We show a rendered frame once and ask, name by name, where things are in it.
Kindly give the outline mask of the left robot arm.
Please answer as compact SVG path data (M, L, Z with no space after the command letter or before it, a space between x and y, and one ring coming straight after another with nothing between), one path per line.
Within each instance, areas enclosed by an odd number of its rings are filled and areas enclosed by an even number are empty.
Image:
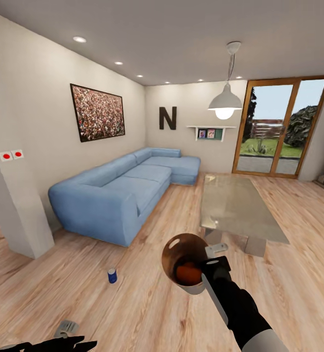
M0 348L0 352L87 352L94 348L98 341L90 341L87 343L80 343L85 339L84 335L76 335L75 337L68 337L67 332L76 334L79 325L70 320L64 319L55 335L54 339L32 345L29 342L22 344L11 344Z

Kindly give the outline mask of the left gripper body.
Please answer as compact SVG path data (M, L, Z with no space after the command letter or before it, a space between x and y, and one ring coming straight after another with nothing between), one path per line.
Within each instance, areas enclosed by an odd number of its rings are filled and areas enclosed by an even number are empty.
M43 343L43 352L73 352L75 339L73 337L54 338Z

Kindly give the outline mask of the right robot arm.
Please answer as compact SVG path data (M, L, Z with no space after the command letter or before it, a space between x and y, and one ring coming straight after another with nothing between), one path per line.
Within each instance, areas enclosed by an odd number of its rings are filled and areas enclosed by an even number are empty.
M226 243L205 247L208 260L199 263L203 283L241 351L290 352L258 312L250 293L232 281L227 257L215 257L228 248Z

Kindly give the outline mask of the trash can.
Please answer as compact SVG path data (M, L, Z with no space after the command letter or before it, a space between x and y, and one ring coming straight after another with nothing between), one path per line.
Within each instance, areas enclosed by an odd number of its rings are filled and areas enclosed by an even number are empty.
M180 239L180 241L169 249L169 245ZM181 233L172 237L164 246L162 251L162 267L168 278L192 295L199 295L205 290L204 283L196 286L186 286L176 279L176 269L183 266L187 260L193 260L198 270L201 270L200 261L208 260L205 247L209 246L200 236L193 233Z

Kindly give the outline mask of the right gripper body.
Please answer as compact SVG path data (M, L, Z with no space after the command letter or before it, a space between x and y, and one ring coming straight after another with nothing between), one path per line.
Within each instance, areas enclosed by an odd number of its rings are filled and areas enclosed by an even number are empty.
M213 260L219 260L222 264L225 265L225 267L227 268L228 271L231 271L231 267L229 265L229 261L226 256L217 257L217 258L214 258ZM204 272L204 270L206 268L206 263L209 261L210 260L204 260L204 261L199 262L202 272Z

